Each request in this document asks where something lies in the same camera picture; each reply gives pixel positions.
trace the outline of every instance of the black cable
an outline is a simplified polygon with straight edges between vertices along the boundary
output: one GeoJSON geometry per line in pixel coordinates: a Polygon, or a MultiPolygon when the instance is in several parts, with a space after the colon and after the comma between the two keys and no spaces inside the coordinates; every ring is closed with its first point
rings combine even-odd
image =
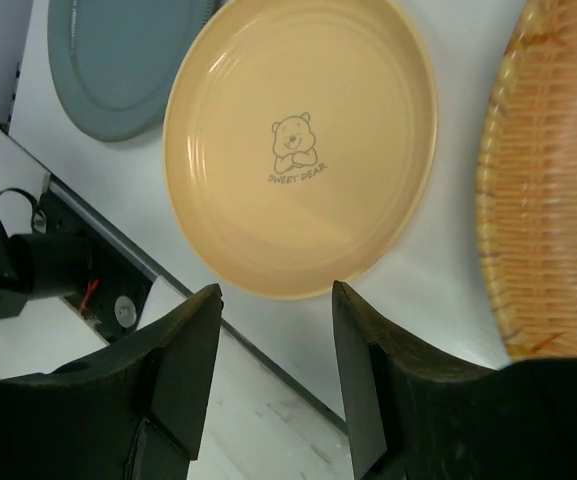
{"type": "Polygon", "coordinates": [[[0,197],[6,192],[17,193],[18,195],[21,195],[26,200],[28,200],[32,208],[32,216],[30,218],[30,228],[32,229],[33,233],[42,233],[35,226],[35,217],[40,216],[43,219],[44,223],[47,222],[47,218],[46,214],[41,209],[41,206],[39,205],[37,199],[33,197],[30,193],[26,192],[25,190],[22,190],[21,188],[6,188],[0,192],[0,197]]]}

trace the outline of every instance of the yellow plate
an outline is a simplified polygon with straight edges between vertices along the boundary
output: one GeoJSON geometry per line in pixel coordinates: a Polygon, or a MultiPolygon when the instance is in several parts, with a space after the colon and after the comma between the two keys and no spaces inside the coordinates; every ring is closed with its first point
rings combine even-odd
{"type": "Polygon", "coordinates": [[[273,298],[329,291],[384,255],[430,170],[428,56],[389,0],[234,0],[177,75],[164,163],[218,275],[273,298]]]}
{"type": "Polygon", "coordinates": [[[479,256],[508,353],[577,357],[577,0],[530,0],[493,89],[479,256]]]}

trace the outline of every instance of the black mechanical part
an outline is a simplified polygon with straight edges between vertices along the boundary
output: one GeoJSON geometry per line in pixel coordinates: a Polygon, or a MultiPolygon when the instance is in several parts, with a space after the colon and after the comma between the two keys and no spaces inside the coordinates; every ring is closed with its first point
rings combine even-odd
{"type": "Polygon", "coordinates": [[[41,196],[39,209],[45,214],[47,235],[67,235],[90,243],[92,262],[90,276],[82,288],[64,296],[64,300],[79,311],[88,292],[87,286],[98,280],[94,293],[85,302],[85,309],[82,312],[84,319],[108,342],[114,342],[134,332],[139,325],[152,280],[54,192],[48,190],[41,196]],[[128,323],[124,321],[123,316],[121,318],[116,316],[115,305],[122,297],[126,297],[134,305],[135,321],[128,323]]]}
{"type": "Polygon", "coordinates": [[[339,282],[333,320],[355,479],[577,479],[577,359],[473,365],[339,282]]]}
{"type": "Polygon", "coordinates": [[[90,248],[81,238],[13,235],[0,222],[0,319],[18,316],[26,302],[72,295],[86,284],[90,248]]]}
{"type": "Polygon", "coordinates": [[[212,285],[52,374],[0,380],[0,480],[185,479],[199,453],[220,326],[212,285]]]}
{"type": "Polygon", "coordinates": [[[46,216],[44,215],[44,212],[41,211],[37,199],[27,191],[22,190],[21,188],[6,188],[0,191],[0,198],[5,193],[16,193],[17,195],[21,195],[30,204],[30,207],[32,208],[30,229],[32,230],[33,233],[44,233],[43,231],[40,231],[36,225],[37,222],[41,223],[45,222],[46,220],[46,216]]]}

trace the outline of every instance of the bear illustration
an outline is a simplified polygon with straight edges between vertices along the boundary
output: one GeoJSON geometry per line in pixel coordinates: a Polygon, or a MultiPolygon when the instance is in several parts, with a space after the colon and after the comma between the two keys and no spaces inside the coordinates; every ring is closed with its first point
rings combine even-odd
{"type": "Polygon", "coordinates": [[[275,134],[275,172],[282,175],[293,168],[317,163],[315,135],[310,130],[310,114],[288,117],[272,126],[275,134]]]}

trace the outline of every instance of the wicker basket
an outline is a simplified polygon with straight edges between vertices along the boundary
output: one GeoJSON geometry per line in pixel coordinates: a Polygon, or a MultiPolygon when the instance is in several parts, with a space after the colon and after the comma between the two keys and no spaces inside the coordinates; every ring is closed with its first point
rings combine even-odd
{"type": "Polygon", "coordinates": [[[577,356],[577,0],[531,0],[477,168],[479,257],[509,354],[577,356]]]}

